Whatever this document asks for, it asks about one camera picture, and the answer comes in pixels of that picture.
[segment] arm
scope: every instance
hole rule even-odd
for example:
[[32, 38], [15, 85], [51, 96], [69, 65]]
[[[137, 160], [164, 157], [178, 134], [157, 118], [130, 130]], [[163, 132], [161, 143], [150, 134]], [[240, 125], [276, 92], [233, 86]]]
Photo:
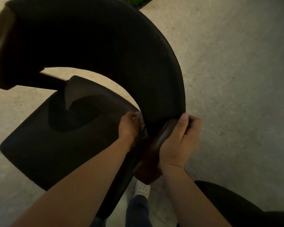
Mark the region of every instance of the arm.
[[161, 146], [160, 166], [181, 227], [229, 227], [231, 225], [184, 170], [187, 159], [197, 147], [201, 126], [199, 118], [184, 113]]
[[119, 139], [43, 194], [12, 227], [89, 226], [139, 133], [139, 118], [128, 112]]

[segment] blue pants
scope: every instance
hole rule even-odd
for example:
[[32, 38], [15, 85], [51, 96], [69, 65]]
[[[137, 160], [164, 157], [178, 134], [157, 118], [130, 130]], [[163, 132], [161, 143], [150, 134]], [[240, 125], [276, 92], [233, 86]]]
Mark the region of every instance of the blue pants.
[[[95, 217], [90, 227], [105, 227], [106, 221]], [[136, 195], [129, 202], [126, 210], [125, 227], [153, 227], [149, 221], [147, 199]]]

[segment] hand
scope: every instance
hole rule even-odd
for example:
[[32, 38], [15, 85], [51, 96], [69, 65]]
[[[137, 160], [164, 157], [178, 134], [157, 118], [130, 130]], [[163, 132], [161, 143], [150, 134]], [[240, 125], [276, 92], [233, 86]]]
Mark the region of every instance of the hand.
[[172, 134], [160, 148], [160, 167], [168, 165], [184, 168], [186, 161], [198, 146], [202, 121], [187, 113], [182, 114]]
[[140, 134], [140, 117], [129, 111], [122, 116], [119, 124], [119, 139], [128, 141], [133, 145], [135, 139]]

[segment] green plant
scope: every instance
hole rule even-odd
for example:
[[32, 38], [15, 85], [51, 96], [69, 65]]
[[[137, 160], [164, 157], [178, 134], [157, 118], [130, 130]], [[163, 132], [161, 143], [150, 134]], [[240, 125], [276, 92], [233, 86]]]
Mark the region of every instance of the green plant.
[[144, 2], [147, 2], [149, 0], [125, 0], [129, 4], [133, 5], [134, 7], [138, 7], [142, 5]]

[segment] person's left arm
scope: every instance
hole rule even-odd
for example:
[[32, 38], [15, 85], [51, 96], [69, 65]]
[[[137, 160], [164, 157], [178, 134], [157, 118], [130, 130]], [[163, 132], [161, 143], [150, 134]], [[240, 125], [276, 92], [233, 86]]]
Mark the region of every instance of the person's left arm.
[[139, 133], [139, 118], [128, 112], [112, 145], [49, 189], [11, 226], [89, 226]]

